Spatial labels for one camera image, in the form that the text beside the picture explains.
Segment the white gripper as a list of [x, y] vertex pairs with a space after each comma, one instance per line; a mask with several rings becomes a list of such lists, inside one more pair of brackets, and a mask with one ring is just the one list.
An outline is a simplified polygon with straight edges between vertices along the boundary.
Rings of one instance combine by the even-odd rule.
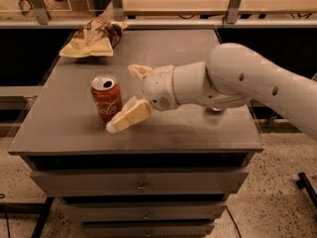
[[130, 64], [129, 73], [143, 82], [143, 93], [146, 98], [138, 99], [133, 96], [106, 125], [109, 133], [118, 133], [148, 119], [153, 108], [158, 111], [176, 109], [173, 90], [174, 66], [166, 65], [154, 70], [150, 66]]

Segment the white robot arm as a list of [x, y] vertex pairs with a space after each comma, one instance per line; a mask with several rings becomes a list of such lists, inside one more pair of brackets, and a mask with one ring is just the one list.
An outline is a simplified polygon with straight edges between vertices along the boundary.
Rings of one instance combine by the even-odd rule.
[[151, 68], [131, 64], [144, 97], [133, 97], [106, 125], [121, 132], [148, 119], [154, 110], [184, 104], [228, 109], [256, 100], [317, 139], [317, 82], [286, 70], [240, 44], [214, 48], [207, 60], [182, 66]]

